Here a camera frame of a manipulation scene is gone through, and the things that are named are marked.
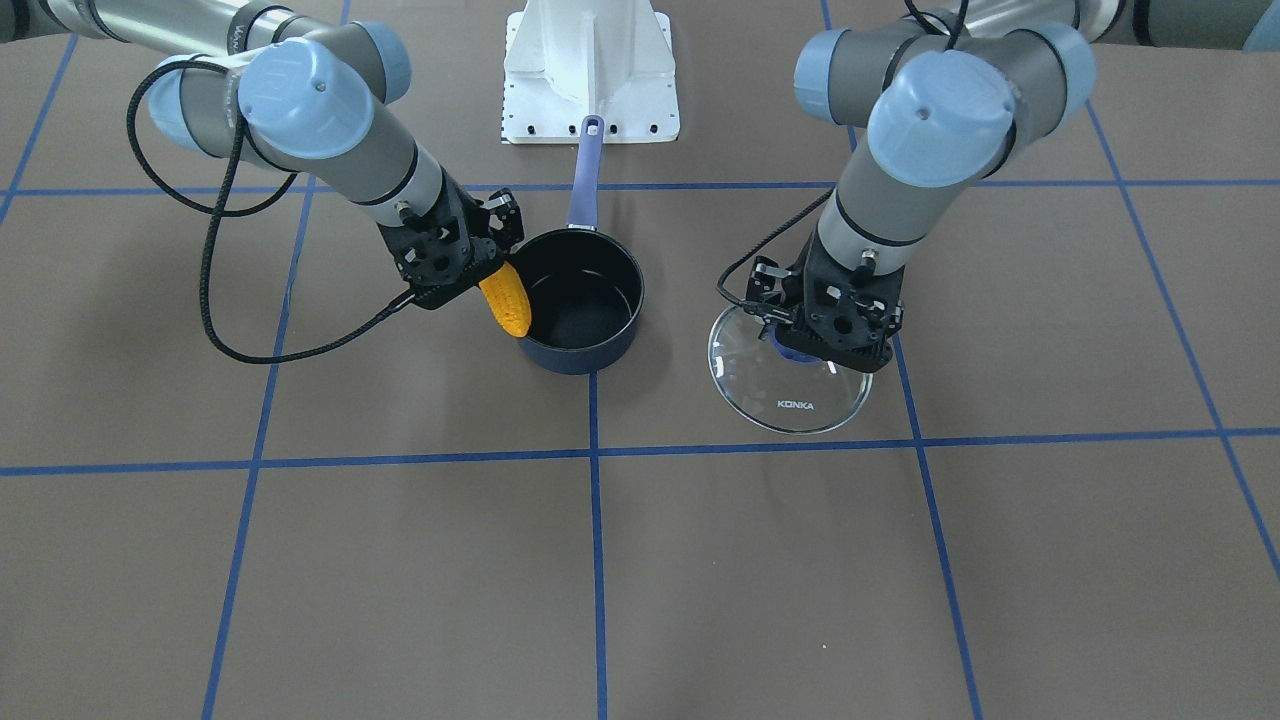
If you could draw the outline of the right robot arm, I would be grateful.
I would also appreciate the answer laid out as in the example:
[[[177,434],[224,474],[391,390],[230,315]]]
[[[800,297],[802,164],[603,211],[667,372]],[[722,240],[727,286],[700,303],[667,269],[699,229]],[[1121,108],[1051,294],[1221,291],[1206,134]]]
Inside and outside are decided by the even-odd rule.
[[[148,114],[173,143],[265,169],[308,173],[376,223],[421,307],[479,287],[522,334],[529,297],[508,261],[521,241],[509,192],[463,191],[389,106],[410,58],[378,22],[330,24],[278,1],[5,1],[3,41],[69,33],[165,53]]]

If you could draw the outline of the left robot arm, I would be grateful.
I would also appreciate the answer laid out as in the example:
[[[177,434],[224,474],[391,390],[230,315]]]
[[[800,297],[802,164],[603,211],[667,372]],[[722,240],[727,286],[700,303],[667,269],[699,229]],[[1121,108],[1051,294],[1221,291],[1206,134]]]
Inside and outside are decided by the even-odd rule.
[[[905,266],[954,201],[1089,99],[1094,44],[1277,50],[1275,1],[946,1],[800,51],[794,91],[863,137],[788,268],[760,260],[748,313],[794,363],[876,373],[902,324]]]

